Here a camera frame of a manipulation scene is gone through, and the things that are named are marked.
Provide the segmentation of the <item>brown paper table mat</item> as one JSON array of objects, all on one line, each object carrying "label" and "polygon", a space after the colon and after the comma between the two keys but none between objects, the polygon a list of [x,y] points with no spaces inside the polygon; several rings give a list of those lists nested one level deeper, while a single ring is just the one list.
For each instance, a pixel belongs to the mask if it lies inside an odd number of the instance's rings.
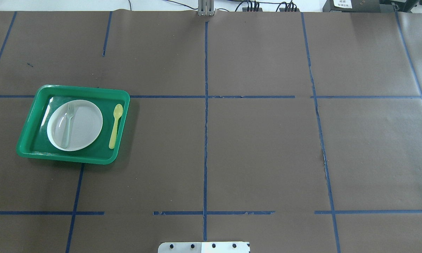
[{"label": "brown paper table mat", "polygon": [[[116,159],[21,157],[41,86],[126,91]],[[0,253],[422,253],[422,14],[0,12]]]}]

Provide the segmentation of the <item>yellow plastic spoon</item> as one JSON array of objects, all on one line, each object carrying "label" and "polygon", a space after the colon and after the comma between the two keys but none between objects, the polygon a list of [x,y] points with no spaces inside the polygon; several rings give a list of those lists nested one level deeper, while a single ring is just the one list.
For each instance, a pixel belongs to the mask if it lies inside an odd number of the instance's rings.
[{"label": "yellow plastic spoon", "polygon": [[123,115],[123,106],[122,104],[117,104],[113,112],[114,122],[113,122],[113,128],[112,128],[109,145],[108,145],[109,149],[114,149],[116,146],[118,125],[119,125],[119,120],[122,117],[122,115]]}]

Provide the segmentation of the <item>black connector block left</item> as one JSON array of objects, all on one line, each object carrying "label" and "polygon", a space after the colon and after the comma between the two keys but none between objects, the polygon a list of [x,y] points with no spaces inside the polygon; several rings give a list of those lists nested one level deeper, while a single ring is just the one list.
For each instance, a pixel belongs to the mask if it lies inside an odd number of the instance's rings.
[{"label": "black connector block left", "polygon": [[246,7],[242,7],[241,10],[243,12],[262,12],[262,8],[260,7],[260,2],[256,0],[245,0],[241,4],[246,3]]}]

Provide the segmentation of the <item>black connector block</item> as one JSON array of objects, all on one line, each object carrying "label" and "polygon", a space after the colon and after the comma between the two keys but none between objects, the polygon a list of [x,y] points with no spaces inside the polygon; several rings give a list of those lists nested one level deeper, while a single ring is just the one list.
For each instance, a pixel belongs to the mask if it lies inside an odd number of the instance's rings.
[{"label": "black connector block", "polygon": [[256,0],[245,0],[241,4],[246,3],[246,7],[242,7],[241,10],[243,12],[262,12],[262,8],[260,7],[260,2]]},{"label": "black connector block", "polygon": [[300,12],[293,0],[281,2],[277,5],[276,12]]}]

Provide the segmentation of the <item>black connector block right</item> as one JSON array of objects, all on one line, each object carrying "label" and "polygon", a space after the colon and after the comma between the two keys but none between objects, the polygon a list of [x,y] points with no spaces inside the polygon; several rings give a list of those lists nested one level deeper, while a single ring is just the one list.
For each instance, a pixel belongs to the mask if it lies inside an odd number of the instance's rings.
[{"label": "black connector block right", "polygon": [[300,12],[293,0],[281,2],[277,5],[276,12]]}]

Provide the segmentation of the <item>white round plate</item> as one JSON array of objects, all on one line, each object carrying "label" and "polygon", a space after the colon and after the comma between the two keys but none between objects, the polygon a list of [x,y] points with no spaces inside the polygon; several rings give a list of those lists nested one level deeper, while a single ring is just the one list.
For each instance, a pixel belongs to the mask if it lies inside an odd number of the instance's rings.
[{"label": "white round plate", "polygon": [[50,143],[62,151],[78,151],[86,148],[98,138],[103,127],[103,114],[94,103],[82,99],[72,102],[75,114],[71,120],[70,142],[67,148],[62,148],[61,145],[69,102],[56,108],[47,122],[47,137]]}]

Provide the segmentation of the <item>green plastic tray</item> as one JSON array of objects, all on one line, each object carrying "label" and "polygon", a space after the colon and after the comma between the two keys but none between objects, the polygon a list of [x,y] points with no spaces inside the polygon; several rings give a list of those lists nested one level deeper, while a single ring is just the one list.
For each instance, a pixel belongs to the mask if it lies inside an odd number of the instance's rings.
[{"label": "green plastic tray", "polygon": [[[100,109],[103,114],[103,127],[98,138],[86,148],[78,151],[62,151],[55,148],[47,137],[48,119],[56,108],[77,99],[90,101]],[[121,90],[69,85],[41,86],[25,120],[16,152],[21,157],[44,160],[110,164],[116,159],[119,152],[129,103],[129,94]],[[117,104],[122,104],[123,115],[119,120],[115,148],[109,149],[114,122],[113,112]]]}]

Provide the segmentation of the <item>black device with label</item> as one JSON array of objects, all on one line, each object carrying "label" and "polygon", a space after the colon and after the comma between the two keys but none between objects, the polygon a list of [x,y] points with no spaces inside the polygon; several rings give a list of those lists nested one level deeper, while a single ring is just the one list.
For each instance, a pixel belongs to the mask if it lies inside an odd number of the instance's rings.
[{"label": "black device with label", "polygon": [[395,8],[380,0],[327,0],[322,12],[393,13]]}]

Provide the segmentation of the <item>grey aluminium post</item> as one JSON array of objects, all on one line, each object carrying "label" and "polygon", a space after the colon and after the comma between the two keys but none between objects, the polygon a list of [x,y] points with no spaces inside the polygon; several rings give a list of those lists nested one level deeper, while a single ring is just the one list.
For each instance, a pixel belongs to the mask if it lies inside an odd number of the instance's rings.
[{"label": "grey aluminium post", "polygon": [[214,0],[198,0],[198,16],[214,16]]}]

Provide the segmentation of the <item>white metal base plate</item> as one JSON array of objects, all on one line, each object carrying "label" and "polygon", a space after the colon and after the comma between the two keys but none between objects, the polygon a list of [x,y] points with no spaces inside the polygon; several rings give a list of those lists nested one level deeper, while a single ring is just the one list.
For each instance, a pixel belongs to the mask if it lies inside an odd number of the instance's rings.
[{"label": "white metal base plate", "polygon": [[243,241],[165,242],[158,253],[250,253],[250,243]]}]

